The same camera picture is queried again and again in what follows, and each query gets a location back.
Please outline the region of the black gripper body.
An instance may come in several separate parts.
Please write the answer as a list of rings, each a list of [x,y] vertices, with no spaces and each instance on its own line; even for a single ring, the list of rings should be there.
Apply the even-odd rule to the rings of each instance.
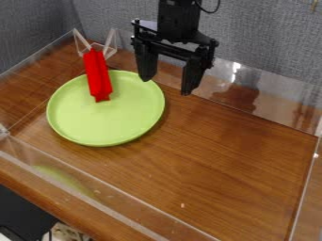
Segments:
[[[153,53],[180,61],[200,57],[208,68],[219,42],[200,32],[199,23],[201,13],[213,14],[217,10],[219,7],[207,10],[203,0],[159,0],[157,20],[132,21],[133,49],[136,43],[145,43]]]

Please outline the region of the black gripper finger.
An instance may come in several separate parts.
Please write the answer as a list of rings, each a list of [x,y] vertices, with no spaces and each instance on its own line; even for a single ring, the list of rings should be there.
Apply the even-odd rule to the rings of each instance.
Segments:
[[[204,60],[200,57],[191,57],[183,67],[181,95],[189,95],[199,86],[204,70]]]
[[[135,44],[135,55],[139,78],[143,82],[147,82],[156,74],[159,55],[152,52],[149,45],[145,43]]]

